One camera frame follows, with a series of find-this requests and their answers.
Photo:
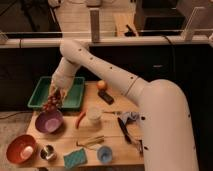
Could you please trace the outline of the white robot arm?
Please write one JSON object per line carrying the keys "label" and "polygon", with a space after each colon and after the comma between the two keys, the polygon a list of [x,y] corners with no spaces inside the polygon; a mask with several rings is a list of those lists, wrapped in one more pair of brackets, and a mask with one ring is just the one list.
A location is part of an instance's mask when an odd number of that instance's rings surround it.
{"label": "white robot arm", "polygon": [[188,102],[177,84],[165,79],[147,82],[72,39],[61,41],[60,53],[54,86],[70,89],[83,66],[139,107],[145,171],[199,171]]}

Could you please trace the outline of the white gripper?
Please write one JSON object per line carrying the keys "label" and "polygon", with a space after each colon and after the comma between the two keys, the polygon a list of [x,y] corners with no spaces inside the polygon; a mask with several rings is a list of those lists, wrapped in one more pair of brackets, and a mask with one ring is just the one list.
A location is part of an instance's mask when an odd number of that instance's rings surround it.
{"label": "white gripper", "polygon": [[49,95],[54,96],[57,92],[60,93],[60,97],[62,100],[65,100],[67,97],[67,94],[69,90],[67,88],[60,88],[54,84],[54,82],[51,82],[49,87]]}

